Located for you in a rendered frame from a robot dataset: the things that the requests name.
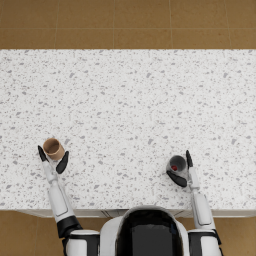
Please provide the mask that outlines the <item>grey cup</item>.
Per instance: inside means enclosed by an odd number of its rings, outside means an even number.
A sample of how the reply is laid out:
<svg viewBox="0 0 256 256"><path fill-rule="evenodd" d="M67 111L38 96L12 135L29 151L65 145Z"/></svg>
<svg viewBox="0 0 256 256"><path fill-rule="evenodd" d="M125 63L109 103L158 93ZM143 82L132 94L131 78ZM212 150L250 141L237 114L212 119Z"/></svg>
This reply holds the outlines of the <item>grey cup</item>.
<svg viewBox="0 0 256 256"><path fill-rule="evenodd" d="M173 171L171 169L171 166L177 166L178 170ZM187 177L187 162L186 159L183 156L174 155L170 158L170 160L167 163L166 170L170 171L171 173L186 178Z"/></svg>

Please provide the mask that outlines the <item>brown paper cup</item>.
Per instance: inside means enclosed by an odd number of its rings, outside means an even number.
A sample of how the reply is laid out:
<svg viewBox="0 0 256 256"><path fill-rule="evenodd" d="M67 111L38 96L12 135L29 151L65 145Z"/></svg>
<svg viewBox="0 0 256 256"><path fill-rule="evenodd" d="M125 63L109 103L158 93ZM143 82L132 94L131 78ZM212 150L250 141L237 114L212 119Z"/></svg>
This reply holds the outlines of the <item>brown paper cup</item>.
<svg viewBox="0 0 256 256"><path fill-rule="evenodd" d="M65 154L63 146L55 138L47 139L43 144L43 150L50 159L55 161L60 160Z"/></svg>

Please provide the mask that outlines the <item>robot body with dark centre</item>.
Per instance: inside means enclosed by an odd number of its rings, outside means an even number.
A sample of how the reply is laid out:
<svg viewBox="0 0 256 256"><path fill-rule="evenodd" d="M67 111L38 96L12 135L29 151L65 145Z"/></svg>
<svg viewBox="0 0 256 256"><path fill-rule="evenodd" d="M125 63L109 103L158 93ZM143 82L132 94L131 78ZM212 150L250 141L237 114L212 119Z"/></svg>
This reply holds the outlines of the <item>robot body with dark centre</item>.
<svg viewBox="0 0 256 256"><path fill-rule="evenodd" d="M135 207L103 225L100 256L190 256L188 233L164 208Z"/></svg>

